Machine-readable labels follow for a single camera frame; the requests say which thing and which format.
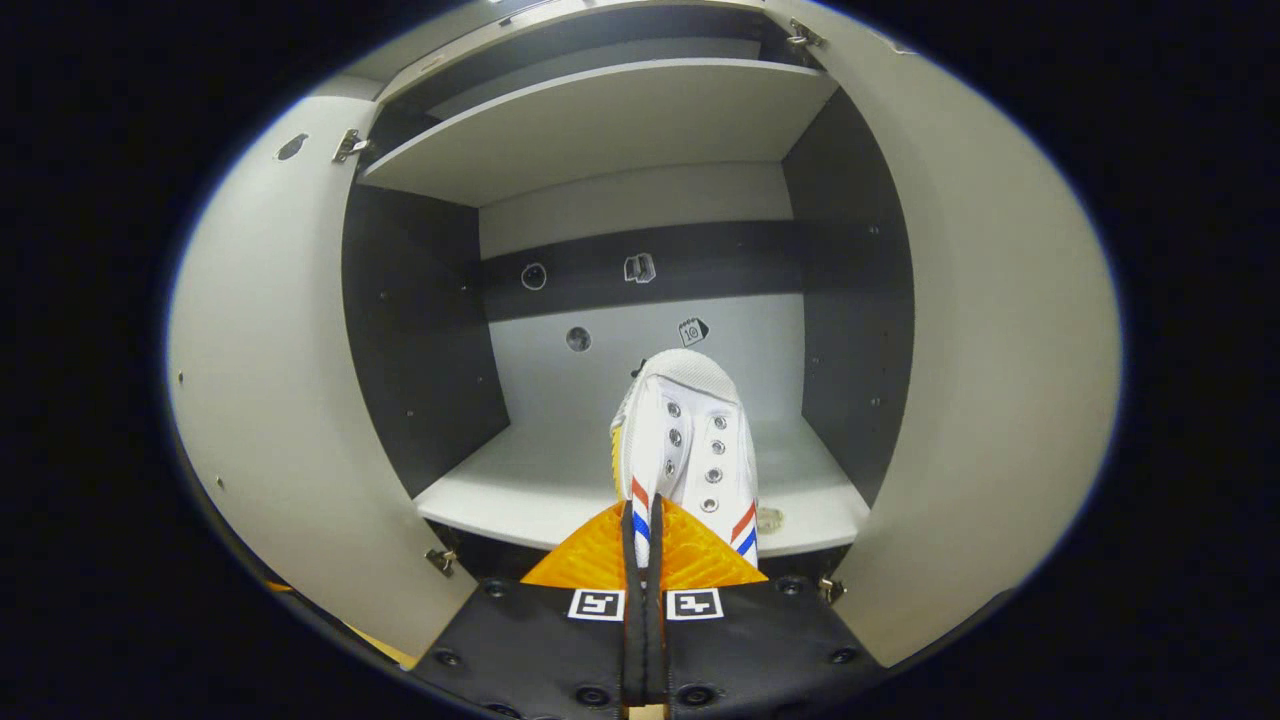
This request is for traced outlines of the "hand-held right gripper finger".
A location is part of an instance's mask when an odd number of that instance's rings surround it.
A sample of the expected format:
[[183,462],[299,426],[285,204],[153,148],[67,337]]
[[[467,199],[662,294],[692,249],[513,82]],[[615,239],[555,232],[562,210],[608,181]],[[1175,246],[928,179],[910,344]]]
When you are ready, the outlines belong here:
[[666,720],[838,720],[886,669],[803,575],[768,577],[655,501],[645,688]]
[[595,515],[524,579],[481,579],[416,662],[467,720],[626,720],[646,688],[631,510]]

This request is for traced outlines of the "white and grey shoe cabinet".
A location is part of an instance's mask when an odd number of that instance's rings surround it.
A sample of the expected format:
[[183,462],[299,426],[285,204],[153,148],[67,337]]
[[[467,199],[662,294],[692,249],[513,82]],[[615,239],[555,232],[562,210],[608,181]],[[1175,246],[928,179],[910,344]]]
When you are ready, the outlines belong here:
[[420,515],[526,550],[612,501],[653,355],[732,377],[762,559],[865,530],[916,292],[901,195],[806,0],[516,0],[375,85],[346,211],[349,337]]

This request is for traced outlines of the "white striped canvas shoe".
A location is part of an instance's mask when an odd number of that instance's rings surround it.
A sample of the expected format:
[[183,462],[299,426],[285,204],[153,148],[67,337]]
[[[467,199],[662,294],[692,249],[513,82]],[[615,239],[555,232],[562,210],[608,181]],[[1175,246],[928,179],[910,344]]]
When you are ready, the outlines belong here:
[[639,568],[663,548],[663,587],[763,582],[750,423],[727,372],[672,348],[643,363],[611,423],[611,470]]

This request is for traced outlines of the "white shoe cabinet door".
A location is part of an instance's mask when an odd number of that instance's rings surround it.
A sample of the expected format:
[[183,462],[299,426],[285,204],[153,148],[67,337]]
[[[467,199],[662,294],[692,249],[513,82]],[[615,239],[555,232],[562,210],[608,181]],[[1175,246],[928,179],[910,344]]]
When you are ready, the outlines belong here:
[[1084,509],[1123,380],[1117,291],[1065,177],[919,41],[778,0],[879,142],[905,211],[911,378],[837,614],[902,666],[1023,585]]
[[195,223],[166,324],[180,442],[236,536],[288,585],[413,666],[472,593],[442,574],[358,387],[340,286],[375,102],[310,96],[230,165]]

